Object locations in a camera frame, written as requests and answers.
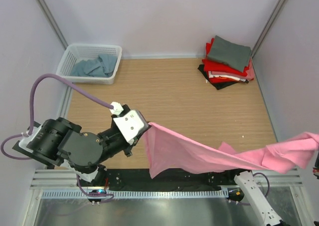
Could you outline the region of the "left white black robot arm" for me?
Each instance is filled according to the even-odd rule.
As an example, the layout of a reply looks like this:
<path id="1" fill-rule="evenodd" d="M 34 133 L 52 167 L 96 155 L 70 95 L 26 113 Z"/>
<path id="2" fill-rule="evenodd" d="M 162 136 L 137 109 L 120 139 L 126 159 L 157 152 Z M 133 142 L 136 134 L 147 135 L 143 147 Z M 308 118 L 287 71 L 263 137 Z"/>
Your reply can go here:
<path id="1" fill-rule="evenodd" d="M 81 126 L 62 117 L 36 124 L 35 132 L 17 141 L 13 149 L 47 166 L 72 170 L 84 186 L 103 186 L 107 179 L 104 161 L 119 152 L 129 157 L 132 148 L 150 128 L 138 110 L 122 105 L 112 114 L 109 129 L 98 134 L 82 132 Z"/>

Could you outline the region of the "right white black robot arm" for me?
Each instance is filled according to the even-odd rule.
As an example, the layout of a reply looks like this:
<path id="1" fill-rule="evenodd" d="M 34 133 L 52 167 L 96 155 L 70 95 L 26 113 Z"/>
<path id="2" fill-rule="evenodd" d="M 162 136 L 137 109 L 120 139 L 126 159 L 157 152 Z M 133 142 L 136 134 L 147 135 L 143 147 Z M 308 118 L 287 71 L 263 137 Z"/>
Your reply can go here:
<path id="1" fill-rule="evenodd" d="M 224 172 L 225 180 L 230 184 L 236 184 L 244 193 L 244 199 L 248 201 L 256 214 L 259 226 L 295 226 L 296 223 L 288 223 L 268 202 L 268 198 L 262 193 L 258 186 L 261 176 L 265 179 L 261 182 L 270 186 L 289 187 L 293 197 L 293 203 L 297 208 L 297 216 L 304 226 L 317 226 L 319 217 L 315 215 L 309 197 L 303 186 L 301 177 L 297 169 L 288 171 L 285 175 L 280 175 L 271 171 L 250 171 L 242 170 L 238 167 L 231 167 Z"/>

